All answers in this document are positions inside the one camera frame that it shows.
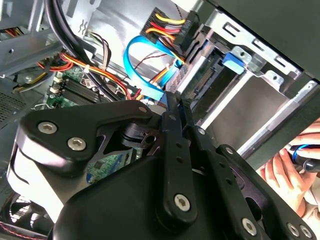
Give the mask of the person left hand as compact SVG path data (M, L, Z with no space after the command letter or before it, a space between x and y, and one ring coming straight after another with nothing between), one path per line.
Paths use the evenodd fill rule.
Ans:
M256 172L300 217L304 215L304 196L315 182L316 173L296 171L284 148Z

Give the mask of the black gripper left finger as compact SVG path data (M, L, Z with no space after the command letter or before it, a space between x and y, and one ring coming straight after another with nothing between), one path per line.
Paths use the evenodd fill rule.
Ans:
M108 177L88 184L89 164L141 148L142 158L124 167L157 160L156 216L163 224L192 224L198 213L181 101L167 92L157 105L162 113L125 100L27 114L15 138L14 172L21 182L14 189L43 207L56 223L68 200Z

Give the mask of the person right hand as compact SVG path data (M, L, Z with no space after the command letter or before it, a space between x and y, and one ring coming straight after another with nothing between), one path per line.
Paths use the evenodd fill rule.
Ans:
M314 122L298 136L291 140L287 145L286 149L289 150L293 146L301 145L320 145L320 123Z

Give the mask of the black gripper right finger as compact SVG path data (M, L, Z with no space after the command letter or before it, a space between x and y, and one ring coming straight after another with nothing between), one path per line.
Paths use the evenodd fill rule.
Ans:
M194 124L189 103L179 103L183 132L191 140L196 163L213 181L222 214L218 216L228 240L314 240L316 234L230 146L214 147L206 132Z

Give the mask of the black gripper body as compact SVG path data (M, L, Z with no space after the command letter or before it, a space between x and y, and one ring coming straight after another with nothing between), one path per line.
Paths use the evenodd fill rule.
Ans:
M197 219L179 231L166 229L156 215L158 161L136 161L75 194L64 205L53 228L56 240L248 240L208 179L192 171Z

